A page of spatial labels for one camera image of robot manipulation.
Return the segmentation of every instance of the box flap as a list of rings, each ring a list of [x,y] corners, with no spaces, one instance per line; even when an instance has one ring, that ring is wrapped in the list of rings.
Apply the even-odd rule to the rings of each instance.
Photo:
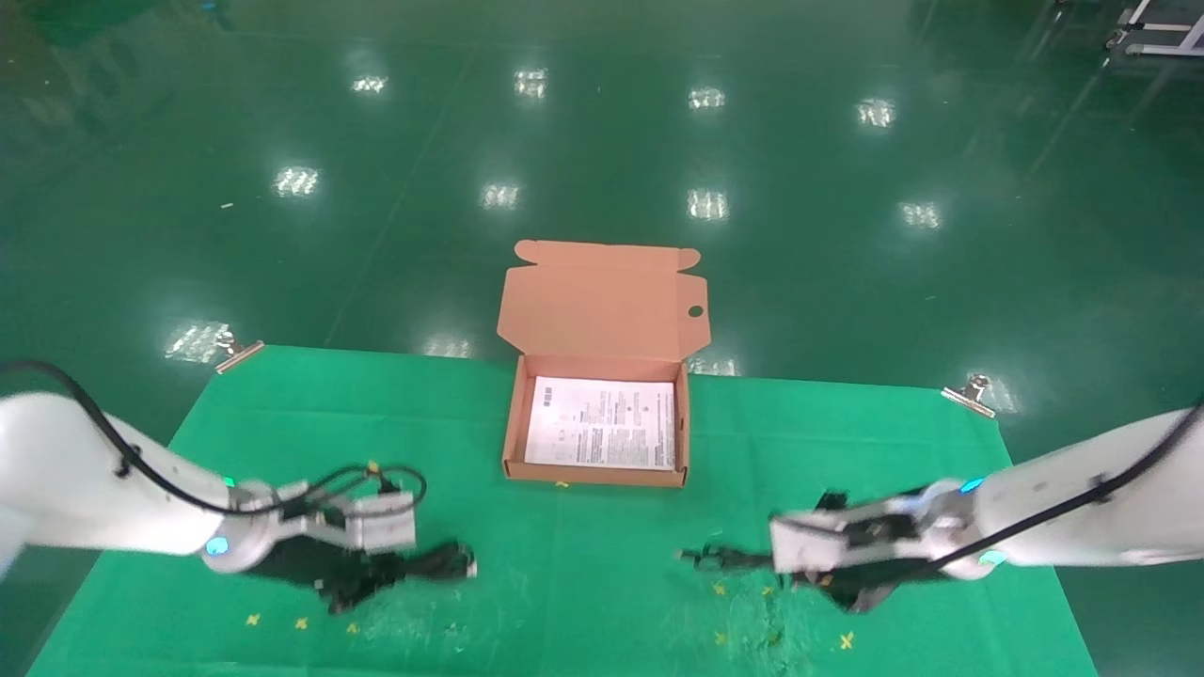
[[[524,261],[579,267],[641,269],[677,272],[696,266],[697,249],[637,247],[635,245],[591,245],[554,240],[520,240],[514,253]]]
[[[680,361],[710,343],[695,249],[524,240],[497,334],[531,355]]]

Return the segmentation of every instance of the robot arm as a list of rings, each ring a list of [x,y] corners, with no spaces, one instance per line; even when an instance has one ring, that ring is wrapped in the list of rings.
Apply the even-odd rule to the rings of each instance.
[[[1199,416],[1200,407],[1156,416],[986,477],[867,504],[828,493],[813,511],[771,517],[768,559],[793,584],[852,612],[874,608],[905,581],[976,579],[1004,561],[1204,559],[1204,429],[1192,429]],[[722,565],[718,553],[685,555]]]
[[[317,589],[337,613],[407,575],[476,573],[471,551],[456,542],[417,557],[397,552],[415,544],[413,507],[426,491],[412,469],[343,469],[314,485],[229,487],[106,416],[126,445],[118,448],[81,404],[46,393],[0,399],[0,576],[25,543],[199,554],[217,572]],[[418,495],[389,481],[391,470],[417,477]],[[346,475],[353,475],[346,485],[324,489]],[[367,481],[379,483],[376,495],[342,498]]]

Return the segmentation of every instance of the open cardboard box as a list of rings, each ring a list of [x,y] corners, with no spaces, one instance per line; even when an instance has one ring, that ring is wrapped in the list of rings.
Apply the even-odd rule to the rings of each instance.
[[[513,479],[684,487],[690,469],[690,392],[681,363],[710,343],[707,281],[683,275],[695,249],[524,240],[506,273],[497,334],[523,352],[502,467]],[[673,470],[526,463],[537,376],[674,384]]]

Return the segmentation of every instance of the white paper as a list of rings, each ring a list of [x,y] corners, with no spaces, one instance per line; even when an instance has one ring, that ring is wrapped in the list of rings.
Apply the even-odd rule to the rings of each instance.
[[[535,379],[526,461],[674,469],[672,383]]]

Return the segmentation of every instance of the green floor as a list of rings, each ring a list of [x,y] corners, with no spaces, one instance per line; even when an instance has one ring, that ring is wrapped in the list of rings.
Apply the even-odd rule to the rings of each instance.
[[[1015,459],[1202,384],[1204,64],[1100,69],[1119,5],[0,7],[0,355],[159,438],[209,378],[164,358],[191,325],[513,359],[520,237],[698,248],[700,371],[982,371]],[[0,671],[88,565],[34,552],[0,584]],[[1196,675],[1202,572],[1062,572],[1099,672]]]

